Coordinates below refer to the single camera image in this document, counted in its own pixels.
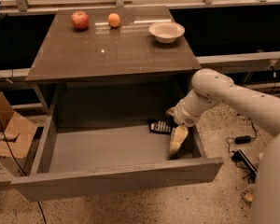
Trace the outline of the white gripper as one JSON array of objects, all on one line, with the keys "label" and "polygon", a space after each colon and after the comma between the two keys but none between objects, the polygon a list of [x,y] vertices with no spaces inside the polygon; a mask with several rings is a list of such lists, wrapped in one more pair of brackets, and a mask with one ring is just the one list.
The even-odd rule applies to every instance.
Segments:
[{"label": "white gripper", "polygon": [[176,154],[180,149],[182,143],[188,136],[188,128],[195,125],[200,119],[199,117],[191,115],[186,108],[179,102],[175,107],[171,107],[166,111],[166,115],[174,119],[175,123],[179,126],[173,128],[170,139],[169,153]]}]

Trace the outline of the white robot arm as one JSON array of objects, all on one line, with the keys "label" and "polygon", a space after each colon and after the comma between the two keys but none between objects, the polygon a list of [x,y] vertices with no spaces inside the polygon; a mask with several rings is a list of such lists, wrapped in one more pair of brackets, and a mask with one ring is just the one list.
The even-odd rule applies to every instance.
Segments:
[{"label": "white robot arm", "polygon": [[231,78],[205,68],[193,75],[190,92],[168,113],[177,125],[191,127],[219,101],[273,136],[260,156],[251,222],[280,224],[280,98],[237,86]]}]

